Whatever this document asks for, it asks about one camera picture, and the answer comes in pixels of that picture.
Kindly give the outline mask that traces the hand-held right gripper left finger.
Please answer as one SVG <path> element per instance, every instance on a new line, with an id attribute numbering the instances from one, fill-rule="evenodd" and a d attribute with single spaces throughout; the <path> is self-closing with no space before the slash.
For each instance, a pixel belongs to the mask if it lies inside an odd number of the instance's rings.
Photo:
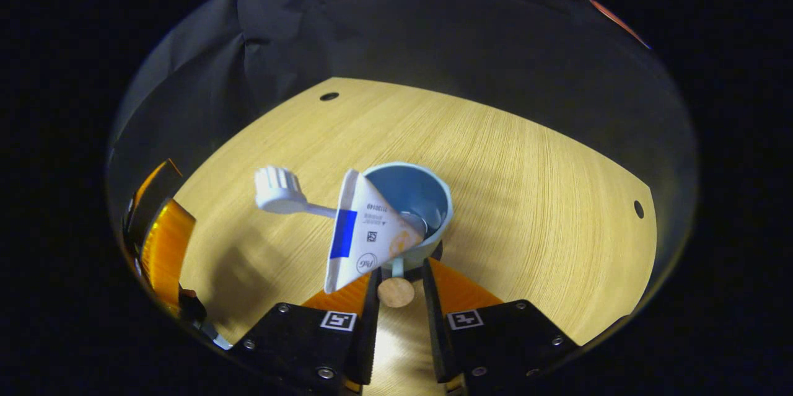
<path id="1" fill-rule="evenodd" d="M 360 395 L 373 373 L 380 270 L 301 305 L 275 304 L 229 358 L 274 395 Z"/>

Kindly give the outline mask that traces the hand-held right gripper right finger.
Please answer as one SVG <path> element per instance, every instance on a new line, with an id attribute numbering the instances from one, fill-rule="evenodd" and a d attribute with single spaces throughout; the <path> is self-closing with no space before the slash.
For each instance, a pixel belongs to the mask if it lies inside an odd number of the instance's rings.
<path id="1" fill-rule="evenodd" d="M 426 258 L 423 285 L 434 375 L 448 395 L 535 395 L 581 346 L 525 299 L 504 302 Z"/>

